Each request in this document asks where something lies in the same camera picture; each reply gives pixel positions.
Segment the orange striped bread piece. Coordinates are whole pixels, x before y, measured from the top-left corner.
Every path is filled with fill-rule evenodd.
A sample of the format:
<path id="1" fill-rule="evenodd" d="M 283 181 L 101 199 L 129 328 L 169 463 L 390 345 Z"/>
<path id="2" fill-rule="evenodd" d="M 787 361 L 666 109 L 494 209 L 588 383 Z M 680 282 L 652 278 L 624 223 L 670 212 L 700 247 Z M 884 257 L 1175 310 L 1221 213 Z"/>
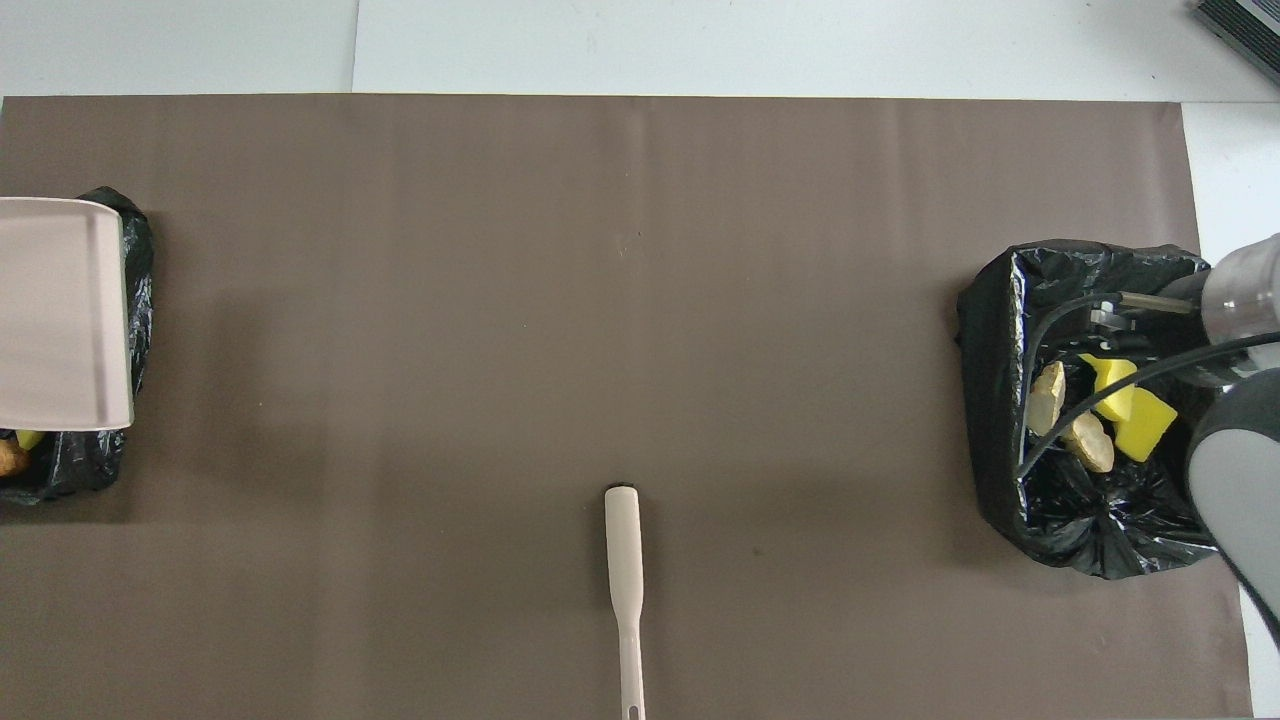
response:
<path id="1" fill-rule="evenodd" d="M 1114 469 L 1114 441 L 1092 411 L 1085 411 L 1071 421 L 1062 433 L 1062 443 L 1087 471 L 1106 474 Z"/>

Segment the beige hand brush black bristles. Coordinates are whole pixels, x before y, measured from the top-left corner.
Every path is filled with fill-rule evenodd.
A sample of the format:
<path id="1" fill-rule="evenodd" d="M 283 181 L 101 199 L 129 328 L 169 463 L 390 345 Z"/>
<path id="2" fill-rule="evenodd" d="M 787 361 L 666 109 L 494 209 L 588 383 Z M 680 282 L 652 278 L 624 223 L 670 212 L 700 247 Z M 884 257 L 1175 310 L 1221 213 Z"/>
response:
<path id="1" fill-rule="evenodd" d="M 616 484 L 605 489 L 604 520 L 611 603 L 618 630 L 622 719 L 646 720 L 641 646 L 643 530 L 635 487 Z"/>

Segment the pale pink plastic dustpan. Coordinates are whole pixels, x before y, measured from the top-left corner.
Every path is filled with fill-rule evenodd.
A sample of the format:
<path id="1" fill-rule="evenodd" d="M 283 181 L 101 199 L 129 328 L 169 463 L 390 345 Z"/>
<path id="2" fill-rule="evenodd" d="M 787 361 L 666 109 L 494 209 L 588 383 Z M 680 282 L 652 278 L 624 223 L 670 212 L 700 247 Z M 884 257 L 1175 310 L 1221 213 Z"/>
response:
<path id="1" fill-rule="evenodd" d="M 0 197 L 0 428 L 132 424 L 124 259 L 100 202 Z"/>

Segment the brown paper table mat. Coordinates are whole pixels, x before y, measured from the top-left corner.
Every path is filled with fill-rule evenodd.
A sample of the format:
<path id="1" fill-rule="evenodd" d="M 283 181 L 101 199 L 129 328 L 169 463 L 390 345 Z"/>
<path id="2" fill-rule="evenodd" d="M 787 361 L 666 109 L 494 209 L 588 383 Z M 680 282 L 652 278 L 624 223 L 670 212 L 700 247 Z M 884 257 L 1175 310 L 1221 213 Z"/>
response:
<path id="1" fill-rule="evenodd" d="M 1199 247 L 1166 102 L 8 97 L 0 193 L 157 236 L 122 477 L 0 509 L 0 720 L 1252 711 L 1217 559 L 1047 568 L 977 509 L 955 299 Z"/>

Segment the pale bread piece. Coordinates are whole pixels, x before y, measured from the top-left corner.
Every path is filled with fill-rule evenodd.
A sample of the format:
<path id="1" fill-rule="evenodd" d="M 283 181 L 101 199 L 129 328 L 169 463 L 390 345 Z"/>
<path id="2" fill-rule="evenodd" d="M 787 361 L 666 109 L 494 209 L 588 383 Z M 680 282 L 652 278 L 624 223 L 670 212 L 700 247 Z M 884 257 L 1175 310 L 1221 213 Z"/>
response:
<path id="1" fill-rule="evenodd" d="M 1047 363 L 1030 386 L 1025 404 L 1025 428 L 1047 436 L 1059 421 L 1065 401 L 1066 377 L 1062 361 Z"/>

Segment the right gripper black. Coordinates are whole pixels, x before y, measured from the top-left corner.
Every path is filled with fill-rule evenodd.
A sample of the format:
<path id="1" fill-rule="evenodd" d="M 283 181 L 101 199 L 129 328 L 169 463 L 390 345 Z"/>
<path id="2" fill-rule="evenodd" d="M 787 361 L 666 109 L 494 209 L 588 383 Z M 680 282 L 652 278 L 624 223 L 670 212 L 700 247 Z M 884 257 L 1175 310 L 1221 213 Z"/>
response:
<path id="1" fill-rule="evenodd" d="M 1135 329 L 1135 322 L 1106 307 L 1085 314 L 1085 348 L 1094 356 L 1149 356 L 1149 340 Z"/>

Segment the grey ribbed device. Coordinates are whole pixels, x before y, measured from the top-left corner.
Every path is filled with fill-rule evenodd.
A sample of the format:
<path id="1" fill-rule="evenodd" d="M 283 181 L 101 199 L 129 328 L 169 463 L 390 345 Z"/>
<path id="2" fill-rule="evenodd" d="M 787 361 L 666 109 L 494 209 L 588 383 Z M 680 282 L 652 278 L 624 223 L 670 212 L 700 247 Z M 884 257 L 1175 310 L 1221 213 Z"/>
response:
<path id="1" fill-rule="evenodd" d="M 1280 86 L 1280 0 L 1193 0 L 1192 13 Z"/>

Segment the black bag lined bin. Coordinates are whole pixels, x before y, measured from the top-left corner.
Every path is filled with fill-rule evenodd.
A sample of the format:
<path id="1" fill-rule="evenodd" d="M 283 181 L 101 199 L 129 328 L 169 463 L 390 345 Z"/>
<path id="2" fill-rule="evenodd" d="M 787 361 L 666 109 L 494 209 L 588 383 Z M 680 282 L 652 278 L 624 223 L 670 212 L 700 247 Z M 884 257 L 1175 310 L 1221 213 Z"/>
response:
<path id="1" fill-rule="evenodd" d="M 1178 416 L 1151 457 L 1119 456 L 1088 471 L 1061 443 L 1024 477 L 1019 436 L 1029 334 L 1055 307 L 1093 293 L 1158 293 L 1210 264 L 1172 245 L 1126 249 L 1084 240 L 1012 246 L 957 296 L 965 425 L 980 515 L 1014 547 L 1051 568 L 1117 580 L 1188 568 L 1217 550 L 1187 497 L 1185 457 L 1196 423 L 1219 396 L 1175 375 L 1144 388 Z"/>
<path id="2" fill-rule="evenodd" d="M 152 342 L 154 233 L 146 215 L 113 188 L 100 187 L 76 199 L 100 202 L 118 211 L 123 220 L 134 410 Z M 44 430 L 41 443 L 29 451 L 29 468 L 17 477 L 0 478 L 0 502 L 36 505 L 114 484 L 125 455 L 127 430 L 128 427 L 90 432 Z M 0 428 L 0 438 L 14 439 L 15 430 Z"/>

